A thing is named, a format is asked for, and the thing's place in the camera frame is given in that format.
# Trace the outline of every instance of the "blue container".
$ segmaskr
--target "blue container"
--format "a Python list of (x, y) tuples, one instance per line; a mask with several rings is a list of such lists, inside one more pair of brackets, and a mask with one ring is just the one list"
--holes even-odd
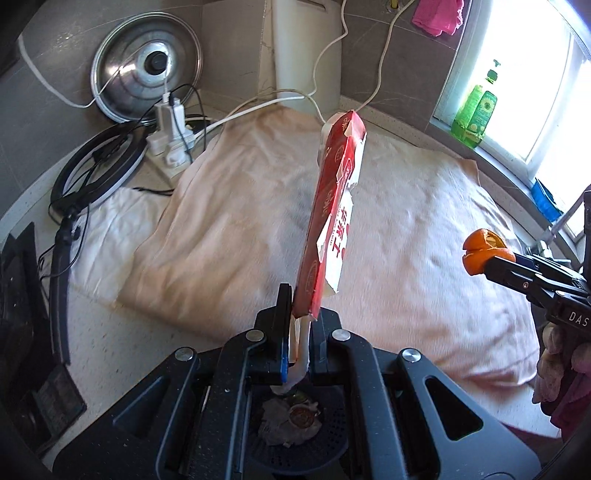
[(538, 210), (550, 223), (558, 220), (564, 213), (556, 206), (556, 202), (550, 191), (538, 179), (535, 180), (534, 186), (531, 188), (531, 195), (534, 198), (534, 203), (538, 207)]

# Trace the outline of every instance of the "window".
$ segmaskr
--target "window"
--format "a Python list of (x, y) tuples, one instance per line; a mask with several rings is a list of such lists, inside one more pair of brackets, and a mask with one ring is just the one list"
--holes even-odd
[[(591, 61), (555, 3), (473, 0), (434, 116), (451, 125), (493, 59), (500, 61), (495, 69), (498, 103), (480, 147), (527, 187), (540, 179), (566, 211), (591, 184), (591, 148), (586, 145)], [(567, 226), (573, 238), (580, 235), (582, 208)]]

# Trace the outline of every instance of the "pink cloth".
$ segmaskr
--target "pink cloth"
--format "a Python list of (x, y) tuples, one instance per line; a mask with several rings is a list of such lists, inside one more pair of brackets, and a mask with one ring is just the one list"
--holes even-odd
[(442, 32), (453, 35), (463, 23), (463, 8), (464, 0), (421, 0), (413, 23), (435, 37)]
[(591, 378), (585, 374), (578, 374), (550, 419), (552, 424), (561, 430), (564, 442), (579, 426), (590, 403)]

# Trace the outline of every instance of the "screw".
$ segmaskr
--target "screw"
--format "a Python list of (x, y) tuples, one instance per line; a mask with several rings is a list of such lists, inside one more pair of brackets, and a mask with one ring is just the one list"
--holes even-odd
[(265, 334), (260, 330), (249, 330), (246, 333), (246, 339), (251, 342), (260, 342), (265, 337)]
[(191, 360), (193, 358), (193, 355), (195, 354), (195, 352), (193, 351), (192, 348), (188, 347), (188, 346), (184, 346), (179, 348), (175, 353), (174, 353), (174, 357), (179, 361), (179, 362), (188, 362), (189, 360)]
[(333, 330), (332, 336), (335, 340), (339, 342), (346, 342), (351, 338), (351, 332), (348, 330), (344, 330), (342, 328)]
[(416, 350), (416, 348), (407, 348), (402, 351), (402, 358), (413, 364), (421, 359), (421, 352)]

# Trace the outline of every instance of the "trash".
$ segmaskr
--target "trash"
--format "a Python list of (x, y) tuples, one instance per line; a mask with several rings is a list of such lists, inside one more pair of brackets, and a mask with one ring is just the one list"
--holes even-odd
[(318, 402), (301, 391), (288, 397), (274, 397), (263, 403), (264, 414), (258, 435), (267, 446), (301, 445), (322, 427)]

